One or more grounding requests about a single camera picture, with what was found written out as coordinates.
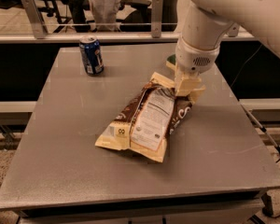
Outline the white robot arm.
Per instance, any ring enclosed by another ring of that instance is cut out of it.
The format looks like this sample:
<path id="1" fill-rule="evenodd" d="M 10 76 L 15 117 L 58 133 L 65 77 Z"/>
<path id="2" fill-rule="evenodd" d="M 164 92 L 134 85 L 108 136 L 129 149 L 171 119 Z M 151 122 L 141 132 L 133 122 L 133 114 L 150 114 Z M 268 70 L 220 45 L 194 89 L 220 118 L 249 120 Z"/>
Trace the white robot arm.
<path id="1" fill-rule="evenodd" d="M 280 0 L 190 0 L 175 49 L 175 94 L 197 99 L 200 74 L 209 70 L 220 43 L 237 24 L 280 58 Z"/>

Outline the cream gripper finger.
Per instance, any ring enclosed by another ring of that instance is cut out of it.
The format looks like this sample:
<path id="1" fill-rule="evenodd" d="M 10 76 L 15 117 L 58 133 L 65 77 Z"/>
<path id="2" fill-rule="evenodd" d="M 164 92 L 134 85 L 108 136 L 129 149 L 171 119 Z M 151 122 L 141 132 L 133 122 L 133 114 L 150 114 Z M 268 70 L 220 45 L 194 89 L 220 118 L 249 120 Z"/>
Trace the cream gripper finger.
<path id="1" fill-rule="evenodd" d="M 204 93 L 205 91 L 205 86 L 201 86 L 200 88 L 194 89 L 190 94 L 189 94 L 189 99 L 190 101 L 195 104 L 200 96 Z"/>

